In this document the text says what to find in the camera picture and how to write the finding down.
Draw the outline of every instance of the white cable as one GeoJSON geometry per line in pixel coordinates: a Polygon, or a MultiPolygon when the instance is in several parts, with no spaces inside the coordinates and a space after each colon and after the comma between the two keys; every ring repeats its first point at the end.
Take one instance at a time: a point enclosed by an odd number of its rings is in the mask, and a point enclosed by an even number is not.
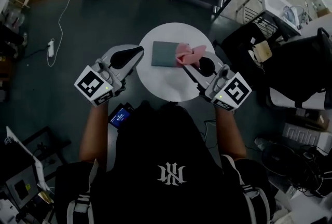
{"type": "Polygon", "coordinates": [[[50,191],[52,194],[54,194],[53,192],[52,192],[52,190],[51,189],[54,189],[55,190],[55,187],[49,187],[49,186],[47,186],[47,188],[46,188],[48,191],[50,191]]]}
{"type": "Polygon", "coordinates": [[[60,18],[59,18],[59,20],[58,20],[58,25],[59,25],[60,30],[61,30],[61,38],[60,38],[59,45],[58,45],[58,48],[57,48],[57,51],[56,51],[56,56],[54,57],[54,61],[53,61],[52,65],[50,65],[49,62],[48,62],[48,51],[47,51],[47,53],[46,53],[46,60],[47,60],[47,64],[48,64],[49,67],[54,66],[54,64],[56,63],[56,59],[57,59],[57,55],[58,55],[58,51],[59,51],[59,49],[60,49],[60,45],[61,45],[62,37],[63,37],[63,31],[62,31],[62,28],[61,28],[61,25],[60,25],[60,20],[61,20],[61,18],[62,18],[62,15],[64,14],[64,12],[67,10],[67,7],[68,7],[70,1],[71,1],[71,0],[68,0],[68,3],[67,3],[67,5],[66,5],[66,8],[63,10],[63,12],[62,12],[62,14],[60,15],[60,18]]]}
{"type": "Polygon", "coordinates": [[[291,6],[290,8],[296,8],[296,7],[300,7],[300,8],[302,8],[302,13],[301,14],[297,14],[297,16],[300,16],[300,15],[302,15],[302,14],[304,14],[306,11],[305,11],[305,8],[304,7],[302,7],[302,6],[300,6],[300,5],[294,5],[294,6],[291,6]]]}
{"type": "Polygon", "coordinates": [[[320,186],[317,188],[316,192],[321,188],[321,186],[322,186],[322,184],[323,184],[323,181],[324,181],[325,179],[324,179],[324,178],[322,179],[321,184],[320,184],[320,186]]]}
{"type": "Polygon", "coordinates": [[[204,123],[205,123],[205,137],[204,137],[204,142],[206,142],[206,137],[208,136],[208,125],[207,124],[209,123],[209,124],[211,124],[213,126],[216,126],[216,124],[214,123],[214,121],[209,121],[209,122],[205,121],[204,123]]]}

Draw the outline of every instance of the chair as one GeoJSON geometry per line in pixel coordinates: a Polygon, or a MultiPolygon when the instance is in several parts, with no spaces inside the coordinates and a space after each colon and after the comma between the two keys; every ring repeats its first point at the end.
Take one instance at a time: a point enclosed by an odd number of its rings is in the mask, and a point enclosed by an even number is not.
{"type": "Polygon", "coordinates": [[[332,108],[332,85],[327,81],[332,72],[329,35],[320,28],[317,36],[281,45],[276,40],[280,35],[288,40],[288,36],[283,26],[275,22],[279,28],[269,39],[256,24],[248,23],[215,45],[221,46],[232,63],[231,69],[240,72],[253,90],[267,91],[271,106],[332,108]],[[272,57],[259,67],[248,51],[264,40],[269,43],[272,57]]]}

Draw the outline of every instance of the pink cloth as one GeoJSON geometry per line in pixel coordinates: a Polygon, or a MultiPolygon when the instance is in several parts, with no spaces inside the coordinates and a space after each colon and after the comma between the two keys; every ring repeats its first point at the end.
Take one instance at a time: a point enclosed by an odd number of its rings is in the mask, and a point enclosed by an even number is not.
{"type": "Polygon", "coordinates": [[[205,45],[197,46],[192,48],[184,43],[180,43],[175,50],[175,57],[177,61],[177,66],[194,64],[199,67],[199,60],[202,58],[206,50],[205,45]]]}

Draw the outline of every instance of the gray floor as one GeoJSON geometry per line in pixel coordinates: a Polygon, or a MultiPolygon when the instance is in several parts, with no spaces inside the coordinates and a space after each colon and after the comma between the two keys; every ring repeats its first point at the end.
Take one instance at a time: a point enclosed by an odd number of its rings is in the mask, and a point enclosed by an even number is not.
{"type": "MultiPolygon", "coordinates": [[[[51,38],[59,41],[58,18],[66,3],[67,0],[44,1],[30,9],[26,54],[44,47],[51,38]]],[[[71,0],[61,21],[64,36],[55,66],[47,66],[45,53],[38,53],[16,65],[10,102],[0,104],[0,127],[9,126],[19,139],[24,140],[48,125],[60,139],[72,141],[63,150],[67,161],[78,161],[79,144],[90,109],[90,104],[73,85],[82,69],[107,48],[125,43],[139,44],[148,31],[168,22],[190,24],[210,41],[216,39],[219,42],[240,26],[223,17],[212,24],[206,9],[167,0],[71,0]],[[147,20],[151,11],[155,14],[147,20]]],[[[216,53],[223,58],[220,49],[216,53]]],[[[127,79],[126,91],[110,101],[109,112],[119,103],[129,102],[137,107],[142,100],[148,100],[154,108],[165,103],[153,96],[134,72],[127,79]]],[[[188,110],[199,130],[205,133],[203,122],[214,119],[213,106],[199,97],[180,103],[180,106],[188,110]]],[[[235,118],[246,145],[253,147],[255,137],[281,130],[284,113],[264,107],[257,93],[253,92],[237,110],[235,118]]],[[[209,124],[207,136],[207,146],[213,147],[215,128],[209,124]]],[[[109,169],[116,154],[116,137],[115,129],[110,127],[109,169]]],[[[217,149],[213,148],[211,152],[218,160],[217,149]]],[[[249,149],[248,154],[260,160],[260,153],[249,149]]]]}

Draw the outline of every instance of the electronic equipment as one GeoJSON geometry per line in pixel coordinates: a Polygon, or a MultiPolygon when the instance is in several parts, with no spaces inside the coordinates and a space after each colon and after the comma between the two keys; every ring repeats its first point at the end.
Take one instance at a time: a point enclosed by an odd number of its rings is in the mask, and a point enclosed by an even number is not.
{"type": "Polygon", "coordinates": [[[125,77],[144,54],[142,46],[120,45],[110,48],[93,66],[87,66],[75,82],[75,87],[98,106],[125,90],[125,77]]]}
{"type": "Polygon", "coordinates": [[[47,51],[48,57],[53,57],[54,56],[54,39],[52,39],[48,43],[48,51],[47,51]]]}
{"type": "MultiPolygon", "coordinates": [[[[74,85],[94,106],[98,106],[126,89],[125,77],[137,66],[143,54],[141,46],[114,46],[92,67],[87,66],[74,85]]],[[[232,72],[211,52],[205,52],[199,68],[194,65],[182,68],[198,84],[200,96],[228,111],[239,108],[252,91],[240,73],[232,72]]]]}
{"type": "Polygon", "coordinates": [[[325,153],[325,156],[318,147],[311,145],[290,147],[271,143],[263,149],[262,163],[300,192],[310,191],[312,195],[323,198],[332,191],[330,153],[325,153]]]}
{"type": "Polygon", "coordinates": [[[129,103],[126,103],[125,105],[120,103],[108,116],[108,122],[115,128],[120,128],[121,124],[128,119],[132,112],[133,108],[129,103]]]}

